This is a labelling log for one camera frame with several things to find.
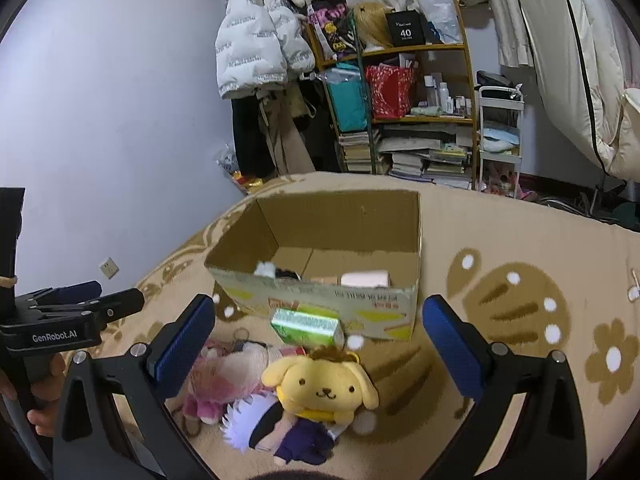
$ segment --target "stuffed toy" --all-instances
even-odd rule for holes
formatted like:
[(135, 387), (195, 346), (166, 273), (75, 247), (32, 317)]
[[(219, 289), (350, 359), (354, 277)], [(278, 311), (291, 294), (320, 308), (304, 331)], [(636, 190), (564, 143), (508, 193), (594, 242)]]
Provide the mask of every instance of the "stuffed toy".
[(270, 452), (277, 465), (291, 460), (323, 464), (335, 445), (322, 424), (285, 412), (271, 392), (229, 404), (221, 424), (229, 445), (242, 453), (248, 448)]
[(249, 341), (229, 352), (227, 344), (208, 340), (189, 373), (182, 412), (205, 424), (216, 424), (225, 404), (263, 389), (260, 376), (270, 363), (297, 351), (296, 347), (278, 349)]
[(265, 386), (274, 386), (284, 410), (318, 422), (351, 424), (361, 405), (378, 407), (378, 392), (367, 373), (350, 356), (329, 357), (327, 352), (289, 356), (270, 364), (262, 374)]

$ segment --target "book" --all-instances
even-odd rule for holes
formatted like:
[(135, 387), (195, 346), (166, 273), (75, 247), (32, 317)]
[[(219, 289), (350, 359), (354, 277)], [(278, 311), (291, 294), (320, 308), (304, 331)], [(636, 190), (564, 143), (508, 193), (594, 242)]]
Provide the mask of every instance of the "book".
[(466, 150), (463, 152), (450, 150), (431, 150), (427, 156), (427, 160), (437, 164), (455, 164), (462, 166), (466, 162)]
[(435, 176), (431, 181), (438, 186), (455, 187), (458, 189), (470, 189), (471, 177), (469, 178), (448, 178)]
[[(378, 142), (380, 138), (380, 130), (375, 129), (372, 131), (373, 141)], [(338, 143), (341, 146), (353, 146), (356, 144), (366, 144), (369, 145), (369, 134), (364, 132), (348, 132), (341, 133), (338, 135)]]
[(370, 151), (368, 144), (358, 144), (355, 146), (344, 146), (342, 148), (345, 159), (350, 158), (369, 158)]
[(426, 171), (427, 173), (462, 174), (465, 173), (465, 168), (462, 166), (454, 166), (452, 164), (430, 162)]
[(392, 153), (391, 158), (394, 162), (394, 165), (405, 164), (408, 166), (422, 168), (422, 158), (419, 155), (414, 155), (411, 152), (394, 152)]
[(404, 164), (394, 164), (393, 170), (396, 173), (410, 174), (413, 176), (420, 176), (422, 174), (422, 167), (416, 168), (415, 166), (406, 166)]
[(412, 150), (439, 150), (442, 142), (439, 139), (421, 139), (420, 137), (386, 137), (380, 140), (380, 153), (410, 152)]
[[(376, 173), (385, 174), (389, 169), (389, 165), (384, 161), (378, 161), (376, 163)], [(365, 162), (350, 162), (347, 161), (347, 170), (351, 173), (371, 173), (371, 161)]]
[(416, 182), (428, 182), (428, 180), (424, 180), (421, 176), (408, 175), (405, 173), (401, 173), (400, 171), (396, 171), (394, 169), (391, 169), (391, 171), (389, 171), (389, 176), (394, 176), (396, 178), (403, 178), (405, 180), (415, 180)]

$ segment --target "white-haired plush doll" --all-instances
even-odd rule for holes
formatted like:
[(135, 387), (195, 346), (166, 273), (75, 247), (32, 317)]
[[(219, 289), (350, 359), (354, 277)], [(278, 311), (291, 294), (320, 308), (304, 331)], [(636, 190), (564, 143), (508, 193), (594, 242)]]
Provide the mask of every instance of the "white-haired plush doll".
[(291, 460), (320, 465), (334, 447), (322, 424), (284, 412), (271, 392), (229, 404), (222, 418), (222, 432), (232, 447), (243, 453), (248, 448), (270, 452), (278, 465)]

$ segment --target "pink plush toy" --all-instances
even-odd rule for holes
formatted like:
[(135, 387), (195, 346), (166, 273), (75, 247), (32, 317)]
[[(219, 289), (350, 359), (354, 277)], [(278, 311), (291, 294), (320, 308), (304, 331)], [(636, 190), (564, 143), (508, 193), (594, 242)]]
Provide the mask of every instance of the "pink plush toy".
[(241, 351), (229, 353), (228, 345), (208, 340), (189, 373), (182, 412), (205, 424), (216, 424), (225, 405), (260, 392), (262, 372), (285, 355), (302, 351), (297, 347), (274, 348), (245, 342)]

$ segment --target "white puffer jacket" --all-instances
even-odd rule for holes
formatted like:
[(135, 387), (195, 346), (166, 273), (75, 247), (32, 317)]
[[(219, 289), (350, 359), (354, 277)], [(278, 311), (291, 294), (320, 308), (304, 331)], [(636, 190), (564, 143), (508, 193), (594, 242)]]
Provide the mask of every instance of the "white puffer jacket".
[(283, 89), (290, 78), (313, 70), (316, 60), (283, 0), (229, 0), (216, 63), (220, 97), (239, 99)]

